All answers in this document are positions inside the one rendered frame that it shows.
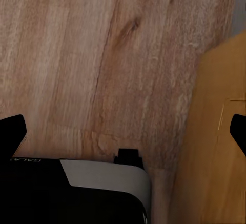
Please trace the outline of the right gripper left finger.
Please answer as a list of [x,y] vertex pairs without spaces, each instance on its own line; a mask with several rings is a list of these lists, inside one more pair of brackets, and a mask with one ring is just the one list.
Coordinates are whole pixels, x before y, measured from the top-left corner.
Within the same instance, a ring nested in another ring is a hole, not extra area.
[[0,120],[0,176],[26,134],[22,114]]

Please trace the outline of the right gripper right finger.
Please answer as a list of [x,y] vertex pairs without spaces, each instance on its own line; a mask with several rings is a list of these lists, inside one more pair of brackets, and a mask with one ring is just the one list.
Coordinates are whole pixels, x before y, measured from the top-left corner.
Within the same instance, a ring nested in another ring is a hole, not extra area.
[[234,114],[230,133],[246,156],[246,116]]

